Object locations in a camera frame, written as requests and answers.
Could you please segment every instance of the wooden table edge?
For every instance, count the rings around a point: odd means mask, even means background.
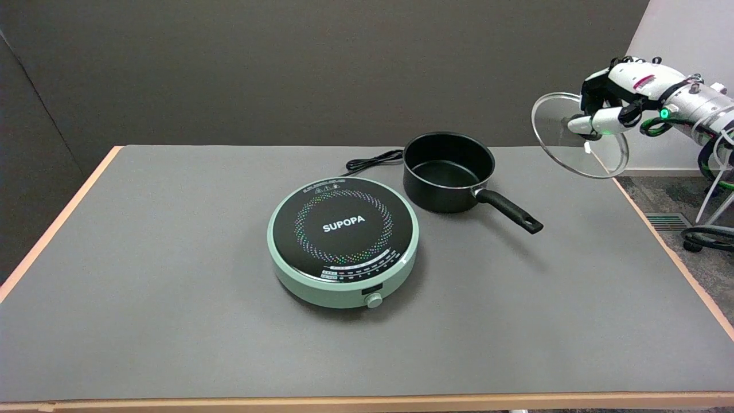
[[[59,228],[64,225],[64,222],[66,222],[66,220],[69,218],[69,215],[74,212],[76,206],[79,205],[84,196],[89,192],[94,183],[97,182],[97,179],[99,179],[100,175],[102,175],[109,163],[112,162],[112,160],[122,148],[122,146],[115,146],[107,153],[104,159],[102,159],[102,162],[100,162],[94,172],[92,172],[92,175],[90,175],[90,177],[84,182],[81,188],[76,191],[76,194],[71,199],[71,201],[66,204],[59,216],[56,217],[54,222],[51,223],[51,225],[46,229],[43,235],[41,235],[41,238],[39,238],[35,245],[33,245],[31,251],[26,254],[26,256],[23,258],[23,261],[21,261],[21,263],[18,264],[18,266],[12,271],[7,280],[5,280],[2,285],[0,285],[0,303],[5,300],[7,295],[10,294],[10,291],[12,291],[15,285],[17,285],[21,278],[23,278],[23,275],[25,275],[26,271],[31,267],[31,265],[33,265],[33,261],[38,258],[43,249],[48,245],[49,242],[51,242],[51,238],[53,238],[54,235],[56,235],[56,233],[59,231]]]
[[[685,409],[734,406],[734,392],[605,392],[331,398],[219,398],[3,403],[2,412],[369,413],[511,409]]]
[[[51,242],[61,225],[99,179],[123,146],[115,146],[92,172],[59,216],[36,242],[23,261],[0,286],[0,303],[10,294],[25,272]],[[663,247],[678,270],[686,277],[694,291],[711,314],[719,321],[734,341],[734,327],[729,323],[712,297],[696,281],[680,257],[668,247],[662,237],[644,216],[644,213],[616,179],[619,191],[634,208],[648,229]],[[510,409],[662,409],[686,407],[734,406],[734,392],[588,392],[588,393],[529,393],[509,395],[425,395],[390,397],[332,397],[332,398],[217,398],[217,399],[141,399],[94,401],[45,401],[0,403],[0,412],[282,412],[292,409],[313,413],[367,413],[367,412],[440,412]]]

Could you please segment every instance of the floor vent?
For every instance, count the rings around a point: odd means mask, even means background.
[[[644,215],[656,231],[676,231],[691,228],[691,223],[682,214],[651,212]]]

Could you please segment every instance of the mint green induction cooktop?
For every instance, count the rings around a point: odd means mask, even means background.
[[[417,247],[413,208],[364,178],[307,184],[280,202],[268,225],[280,282],[324,307],[379,306],[408,277]]]

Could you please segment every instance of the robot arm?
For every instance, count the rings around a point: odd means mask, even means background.
[[[659,123],[668,124],[651,136],[673,126],[703,145],[694,126],[707,130],[709,135],[734,128],[734,100],[725,94],[723,85],[706,86],[700,75],[684,76],[662,65],[659,57],[646,62],[627,56],[612,60],[608,68],[584,80],[579,108],[583,115],[571,118],[567,126],[587,140],[598,140],[605,134],[632,129],[645,111],[654,110],[668,115],[659,118],[663,120]],[[731,107],[730,111],[723,112],[725,107]],[[713,112],[726,121],[719,119],[713,125]]]

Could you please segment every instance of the pot lid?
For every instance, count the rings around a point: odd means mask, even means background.
[[[539,98],[531,113],[538,143],[556,163],[578,175],[607,179],[624,172],[629,148],[624,134],[605,134],[587,140],[567,128],[574,115],[582,115],[581,97],[549,93]]]

